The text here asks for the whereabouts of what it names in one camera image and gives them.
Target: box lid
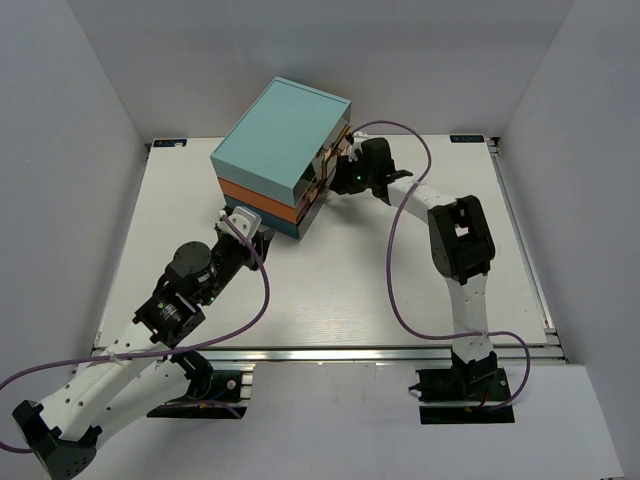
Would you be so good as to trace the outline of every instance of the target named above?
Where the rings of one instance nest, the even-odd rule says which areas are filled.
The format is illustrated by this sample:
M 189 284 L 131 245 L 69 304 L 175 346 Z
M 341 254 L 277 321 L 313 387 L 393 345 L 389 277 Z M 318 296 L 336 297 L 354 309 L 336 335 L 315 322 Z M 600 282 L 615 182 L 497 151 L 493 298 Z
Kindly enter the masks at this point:
M 350 104 L 275 78 L 211 154 L 216 174 L 294 206 L 294 187 Z

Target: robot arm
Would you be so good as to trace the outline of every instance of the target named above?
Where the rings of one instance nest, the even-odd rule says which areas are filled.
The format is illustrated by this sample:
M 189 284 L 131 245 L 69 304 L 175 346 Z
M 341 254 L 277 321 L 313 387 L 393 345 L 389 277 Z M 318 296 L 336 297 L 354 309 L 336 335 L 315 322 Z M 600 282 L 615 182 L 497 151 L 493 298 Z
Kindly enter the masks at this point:
M 258 231 L 260 217 L 242 207 L 229 219 L 264 260 L 273 231 Z M 24 401 L 14 410 L 23 436 L 53 480 L 75 477 L 117 431 L 211 378 L 211 365 L 195 351 L 172 355 L 144 376 L 154 356 L 126 355 L 177 347 L 204 321 L 201 305 L 211 305 L 243 266 L 258 268 L 224 222 L 216 230 L 213 249 L 189 242 L 176 251 L 151 298 L 105 350 L 112 362 L 89 364 L 57 392 L 39 403 Z
M 396 171 L 384 138 L 355 134 L 351 140 L 351 153 L 338 158 L 330 189 L 354 194 L 370 188 L 376 198 L 399 207 L 415 184 L 412 174 Z M 480 201 L 474 196 L 456 199 L 421 184 L 405 209 L 428 225 L 431 256 L 449 288 L 454 332 L 486 332 L 485 287 L 495 246 Z M 485 336 L 454 339 L 452 361 L 463 392 L 497 371 L 496 354 Z

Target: orange box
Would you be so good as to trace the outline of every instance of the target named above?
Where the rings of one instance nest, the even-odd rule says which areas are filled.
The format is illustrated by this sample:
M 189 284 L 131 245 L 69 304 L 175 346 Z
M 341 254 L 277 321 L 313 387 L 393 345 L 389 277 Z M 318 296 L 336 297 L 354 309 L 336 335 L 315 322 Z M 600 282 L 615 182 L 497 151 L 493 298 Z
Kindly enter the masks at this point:
M 218 177 L 220 188 L 222 193 L 233 197 L 248 205 L 253 205 L 265 212 L 268 212 L 276 217 L 282 218 L 287 222 L 298 223 L 303 214 L 307 211 L 309 205 L 309 199 L 304 197 L 303 200 L 298 202 L 295 207 L 290 207 L 284 203 L 280 203 L 272 198 L 265 197 L 259 193 L 249 190 L 247 188 L 236 185 L 224 178 Z

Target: stacked boxes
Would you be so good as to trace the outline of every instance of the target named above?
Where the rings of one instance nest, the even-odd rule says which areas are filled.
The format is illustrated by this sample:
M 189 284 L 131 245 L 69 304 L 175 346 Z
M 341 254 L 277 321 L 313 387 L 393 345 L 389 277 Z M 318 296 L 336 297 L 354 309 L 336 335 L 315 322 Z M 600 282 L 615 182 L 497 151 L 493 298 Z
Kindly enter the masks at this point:
M 274 79 L 211 154 L 227 205 L 302 238 L 344 146 L 351 102 Z

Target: white table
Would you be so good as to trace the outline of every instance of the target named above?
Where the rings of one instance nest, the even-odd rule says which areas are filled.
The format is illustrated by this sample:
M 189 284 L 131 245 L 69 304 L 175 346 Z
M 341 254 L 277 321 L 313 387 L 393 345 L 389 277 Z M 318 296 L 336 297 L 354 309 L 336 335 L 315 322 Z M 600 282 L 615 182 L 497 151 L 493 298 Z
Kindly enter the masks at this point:
M 510 383 L 523 367 L 508 367 Z M 113 437 L 92 480 L 618 477 L 584 367 L 534 366 L 507 425 L 420 425 L 411 365 L 261 363 L 240 420 L 142 418 Z
M 388 136 L 397 168 L 418 174 L 426 158 L 411 136 Z M 544 320 L 514 235 L 485 144 L 452 144 L 425 137 L 434 166 L 428 183 L 452 196 L 476 195 L 483 204 L 496 258 L 487 286 L 491 330 L 512 330 L 544 344 Z M 154 148 L 140 190 L 97 346 L 109 345 L 149 297 L 175 250 L 191 240 L 213 246 L 214 222 L 224 205 L 210 153 L 221 139 L 189 139 L 185 147 Z M 266 262 L 272 300 L 264 318 L 224 343 L 238 348 L 408 347 L 427 342 L 396 322 L 386 294 L 384 255 L 395 209 L 373 198 L 332 194 L 302 241 L 274 238 Z M 452 331 L 449 295 L 430 257 L 427 227 L 400 220 L 393 277 L 404 317 L 417 330 Z M 189 337 L 201 342 L 248 322 L 263 300 L 262 279 L 243 269 Z M 512 343 L 496 338 L 496 343 Z

